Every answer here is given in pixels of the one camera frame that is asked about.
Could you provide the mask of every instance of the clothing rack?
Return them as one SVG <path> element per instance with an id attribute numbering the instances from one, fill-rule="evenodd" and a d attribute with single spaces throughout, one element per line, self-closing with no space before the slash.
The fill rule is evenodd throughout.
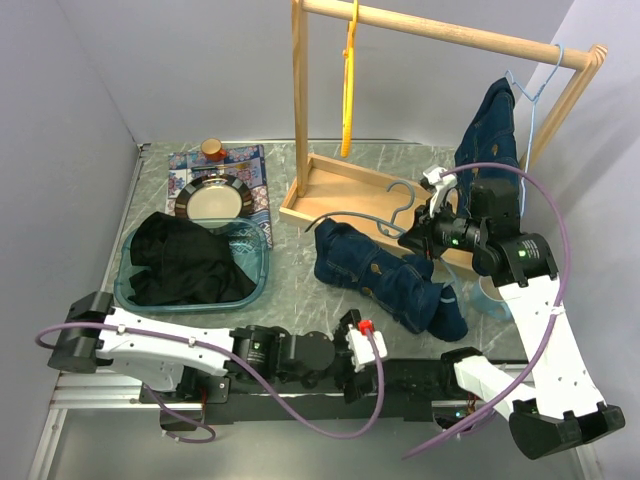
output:
<path id="1" fill-rule="evenodd" d="M 407 203 L 404 191 L 386 193 L 386 187 L 397 177 L 309 153 L 308 133 L 308 13 L 341 20 L 353 19 L 353 5 L 337 0 L 292 0 L 293 93 L 296 135 L 296 179 L 280 207 L 287 223 L 307 226 L 314 218 L 336 210 L 351 210 L 380 218 L 390 218 L 397 205 Z M 398 32 L 501 53 L 512 57 L 555 65 L 559 48 L 494 32 L 438 22 L 402 13 L 360 6 L 358 23 Z M 535 165 L 562 122 L 571 112 L 584 90 L 604 63 L 607 48 L 593 45 L 588 52 L 566 48 L 560 65 L 575 70 L 562 94 L 536 132 L 531 149 L 530 167 Z M 526 154 L 520 165 L 526 163 Z M 405 229 L 413 223 L 413 210 L 429 198 L 429 193 L 415 182 L 416 203 L 399 216 L 397 224 Z M 374 222 L 345 217 L 361 232 L 394 253 L 405 252 L 397 243 L 381 235 Z M 449 250 L 444 255 L 450 264 L 471 270 L 471 255 Z"/>

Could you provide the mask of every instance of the marble tabletop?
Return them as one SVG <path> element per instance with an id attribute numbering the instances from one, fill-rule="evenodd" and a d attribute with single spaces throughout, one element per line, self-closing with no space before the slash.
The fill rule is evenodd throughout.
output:
<path id="1" fill-rule="evenodd" d="M 228 147 L 240 144 L 228 144 Z M 316 280 L 316 258 L 312 233 L 281 222 L 278 209 L 295 178 L 293 142 L 264 143 L 271 208 L 274 248 L 270 253 L 269 277 L 262 295 L 241 310 L 197 315 L 153 316 L 157 320 L 191 327 L 235 328 L 250 324 L 279 325 L 292 333 L 319 330 L 330 333 L 339 318 L 349 309 L 360 309 L 363 318 L 374 321 L 383 332 L 391 357 L 439 358 L 440 354 L 464 346 L 473 346 L 494 360 L 525 360 L 524 348 L 513 322 L 502 322 L 467 308 L 469 333 L 459 342 L 446 343 L 428 333 L 413 335 L 371 299 L 355 291 L 329 287 Z M 199 148 L 196 144 L 154 143 L 142 153 L 143 165 L 118 243 L 118 252 L 110 266 L 108 289 L 113 288 L 120 265 L 120 248 L 127 236 L 151 213 L 164 211 L 166 202 L 168 155 Z M 310 142 L 318 154 L 339 157 L 339 144 Z M 427 166 L 453 165 L 453 149 L 411 144 L 354 143 L 347 161 L 403 178 L 417 180 Z M 446 273 L 436 273 L 434 281 L 448 280 Z M 457 291 L 466 301 L 470 282 L 461 282 Z"/>

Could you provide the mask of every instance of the basket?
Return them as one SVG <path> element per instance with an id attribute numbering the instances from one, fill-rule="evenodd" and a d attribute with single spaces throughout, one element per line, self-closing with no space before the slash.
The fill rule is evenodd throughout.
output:
<path id="1" fill-rule="evenodd" d="M 216 234 L 226 234 L 229 238 L 231 253 L 236 264 L 256 284 L 251 294 L 237 302 L 207 303 L 193 305 L 137 305 L 129 300 L 134 295 L 129 279 L 148 267 L 137 267 L 131 264 L 131 242 L 136 230 L 131 232 L 122 246 L 122 259 L 118 276 L 113 285 L 113 294 L 118 303 L 133 313 L 154 314 L 189 314 L 234 310 L 245 307 L 260 296 L 269 274 L 269 246 L 267 237 L 257 223 L 245 218 L 214 218 L 192 220 Z"/>

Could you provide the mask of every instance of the placemat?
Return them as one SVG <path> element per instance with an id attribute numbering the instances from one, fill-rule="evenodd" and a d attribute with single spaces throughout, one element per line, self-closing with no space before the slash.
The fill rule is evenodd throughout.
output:
<path id="1" fill-rule="evenodd" d="M 192 167 L 205 165 L 211 165 L 211 169 L 191 171 Z M 267 236 L 269 248 L 273 248 L 267 169 L 264 165 L 262 145 L 228 149 L 227 156 L 218 162 L 207 160 L 202 152 L 178 152 L 169 155 L 169 186 L 165 213 L 174 214 L 176 197 L 188 183 L 211 173 L 227 173 L 247 184 L 253 197 L 253 212 L 249 215 L 249 219 L 260 225 Z"/>

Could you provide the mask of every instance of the mug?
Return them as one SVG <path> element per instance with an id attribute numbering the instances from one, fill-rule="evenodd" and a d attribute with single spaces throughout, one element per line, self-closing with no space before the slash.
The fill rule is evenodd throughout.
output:
<path id="1" fill-rule="evenodd" d="M 469 305 L 496 320 L 511 319 L 511 310 L 500 296 L 498 289 L 493 286 L 491 277 L 480 277 L 473 285 L 469 294 Z"/>
<path id="2" fill-rule="evenodd" d="M 200 145 L 205 158 L 211 162 L 219 162 L 227 156 L 227 152 L 222 148 L 222 142 L 217 138 L 208 138 Z"/>

